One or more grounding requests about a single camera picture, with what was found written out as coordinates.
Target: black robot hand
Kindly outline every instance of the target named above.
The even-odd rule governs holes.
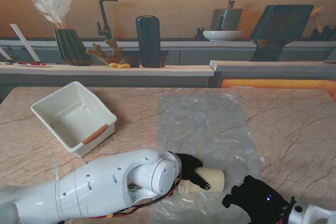
[[[222,204],[226,208],[231,204],[243,208],[251,218],[250,224],[276,224],[288,203],[273,188],[248,175],[239,187],[231,189]]]
[[[200,188],[204,190],[209,190],[210,185],[201,178],[196,172],[195,169],[198,167],[203,167],[203,163],[196,157],[192,155],[183,154],[183,153],[175,153],[182,164],[182,179],[190,180],[191,183],[198,185]]]

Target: foam cylinder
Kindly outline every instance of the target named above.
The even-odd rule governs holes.
[[[195,172],[199,174],[210,185],[208,191],[223,191],[225,185],[224,172],[221,169],[214,169],[208,167],[198,167]],[[189,194],[196,192],[207,192],[201,189],[198,185],[191,183],[189,180],[182,180],[179,184],[180,194]]]

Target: marble table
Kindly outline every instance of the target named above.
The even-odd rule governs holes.
[[[162,94],[234,94],[243,105],[261,176],[286,199],[336,209],[336,104],[315,89],[89,88],[118,117],[116,132],[83,158],[69,154],[30,106],[58,88],[14,89],[0,104],[0,185],[29,186],[86,162],[156,148]],[[151,209],[124,218],[67,223],[150,223]]]

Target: green vase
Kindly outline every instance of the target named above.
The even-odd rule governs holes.
[[[75,30],[55,29],[55,38],[59,55],[67,64],[73,66],[89,66],[92,64],[92,59],[86,53],[86,48]]]

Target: black faucet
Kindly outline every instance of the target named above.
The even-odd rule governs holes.
[[[101,15],[103,16],[103,21],[104,21],[104,30],[101,29],[100,23],[97,22],[98,34],[100,36],[106,36],[106,39],[112,39],[111,29],[109,27],[109,24],[107,23],[106,14],[105,14],[104,6],[103,6],[104,1],[115,1],[115,2],[117,2],[118,0],[100,0],[99,1]]]

